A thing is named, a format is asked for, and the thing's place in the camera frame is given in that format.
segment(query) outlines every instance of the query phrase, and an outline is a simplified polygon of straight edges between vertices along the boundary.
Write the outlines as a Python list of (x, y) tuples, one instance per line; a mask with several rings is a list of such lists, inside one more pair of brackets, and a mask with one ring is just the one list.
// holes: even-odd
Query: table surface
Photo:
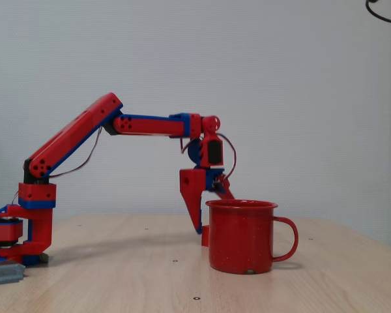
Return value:
[[(56, 225), (48, 265), (0, 285), (0, 312), (391, 313), (391, 248), (329, 220), (294, 221), (290, 260), (232, 275), (210, 268), (186, 215), (76, 216)], [(290, 227), (276, 222), (274, 240), (286, 253)]]

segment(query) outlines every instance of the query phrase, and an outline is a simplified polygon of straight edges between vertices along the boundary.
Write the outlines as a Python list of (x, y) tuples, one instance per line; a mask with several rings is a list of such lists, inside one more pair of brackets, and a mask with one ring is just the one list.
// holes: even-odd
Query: wire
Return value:
[(100, 137), (100, 134), (102, 133), (102, 129), (103, 127), (100, 127), (98, 129), (98, 133), (97, 133), (97, 137), (96, 137), (96, 142), (94, 143), (94, 146), (93, 148), (91, 149), (91, 152), (89, 154), (89, 157), (87, 158), (87, 160), (84, 161), (83, 164), (81, 164), (80, 166), (78, 166), (77, 168), (74, 168), (73, 170), (70, 170), (70, 171), (66, 171), (64, 173), (60, 173), (60, 174), (56, 174), (56, 175), (50, 175), (50, 178), (57, 178), (57, 177), (60, 177), (62, 175), (66, 175), (66, 174), (69, 174), (69, 173), (72, 173), (73, 171), (78, 171), (79, 169), (81, 169), (82, 167), (84, 167), (91, 159), (91, 156), (93, 155), (93, 152), (94, 152), (94, 149), (96, 149), (96, 146), (97, 146), (97, 143), (98, 143), (98, 139)]
[(230, 170), (230, 172), (224, 177), (224, 180), (226, 179), (229, 179), (230, 175), (232, 175), (233, 171), (235, 170), (236, 168), (236, 159), (237, 159), (237, 156), (236, 156), (236, 149), (235, 147), (233, 146), (233, 144), (230, 142), (229, 138), (227, 138), (226, 136), (224, 136), (223, 134), (217, 132), (217, 135), (219, 135), (220, 137), (222, 137), (225, 141), (227, 141), (227, 143), (230, 145), (230, 147), (232, 148), (233, 150), (233, 166), (232, 166), (232, 169)]
[(366, 0), (366, 3), (365, 3), (365, 7), (366, 9), (368, 10), (369, 13), (371, 13), (372, 15), (374, 15), (376, 18), (384, 21), (384, 22), (388, 22), (388, 23), (391, 23), (391, 20), (389, 18), (385, 18), (377, 13), (375, 13), (371, 7), (369, 6), (369, 0)]
[(13, 197), (13, 200), (12, 200), (12, 204), (14, 203), (14, 200), (16, 199), (16, 196), (18, 195), (18, 191), (14, 194), (14, 197)]
[[(226, 179), (229, 179), (230, 175), (232, 175), (233, 171), (235, 170), (236, 168), (236, 160), (237, 160), (237, 155), (236, 155), (236, 149), (235, 149), (235, 146), (231, 143), (231, 141), (229, 140), (229, 138), (227, 138), (226, 136), (224, 136), (222, 133), (220, 132), (217, 132), (216, 133), (217, 135), (219, 135), (220, 137), (222, 137), (225, 141), (227, 141), (227, 143), (230, 145), (230, 147), (232, 148), (233, 150), (233, 165), (232, 165), (232, 169), (230, 170), (230, 172), (224, 177), (224, 180)], [(184, 153), (185, 150), (187, 150), (187, 148), (190, 146), (190, 144), (194, 141), (194, 140), (198, 140), (199, 138), (193, 138), (191, 139), (184, 147), (182, 146), (182, 138), (180, 138), (180, 143), (181, 143), (181, 153)]]

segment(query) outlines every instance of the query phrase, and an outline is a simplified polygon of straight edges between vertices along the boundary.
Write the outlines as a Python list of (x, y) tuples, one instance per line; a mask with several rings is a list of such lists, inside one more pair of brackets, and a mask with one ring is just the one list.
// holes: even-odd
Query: red robotic arm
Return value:
[[(30, 265), (51, 245), (52, 209), (55, 207), (56, 185), (50, 184), (50, 174), (100, 127), (111, 135), (153, 135), (170, 138), (190, 138), (188, 155), (194, 169), (180, 171), (180, 190), (194, 228), (201, 233), (201, 193), (217, 193), (221, 198), (233, 198), (223, 168), (223, 142), (216, 131), (220, 120), (215, 116), (201, 117), (181, 113), (169, 117), (122, 114), (123, 104), (109, 93), (99, 98), (84, 112), (46, 142), (24, 163), (24, 180), (19, 184), (19, 205), (0, 209), (0, 258), (13, 259)], [(26, 218), (28, 240), (17, 245), (21, 235), (17, 217)]]

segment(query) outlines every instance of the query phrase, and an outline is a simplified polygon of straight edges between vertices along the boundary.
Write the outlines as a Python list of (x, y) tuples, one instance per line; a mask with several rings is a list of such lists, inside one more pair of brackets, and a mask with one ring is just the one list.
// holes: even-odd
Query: mug rim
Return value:
[(219, 199), (219, 200), (210, 200), (206, 202), (206, 205), (209, 207), (218, 207), (221, 209), (249, 209), (249, 210), (259, 210), (259, 209), (275, 209), (278, 204), (269, 201), (259, 201), (259, 200), (243, 200), (243, 199)]

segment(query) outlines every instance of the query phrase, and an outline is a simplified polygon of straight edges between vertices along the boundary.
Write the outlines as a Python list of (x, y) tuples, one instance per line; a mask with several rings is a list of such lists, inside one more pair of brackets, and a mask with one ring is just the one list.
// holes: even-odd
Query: mug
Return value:
[[(289, 259), (298, 246), (298, 231), (292, 220), (274, 216), (278, 206), (254, 200), (213, 200), (209, 233), (210, 266), (226, 273), (260, 274), (271, 270), (272, 263)], [(283, 222), (294, 231), (294, 245), (283, 255), (274, 257), (273, 223)]]

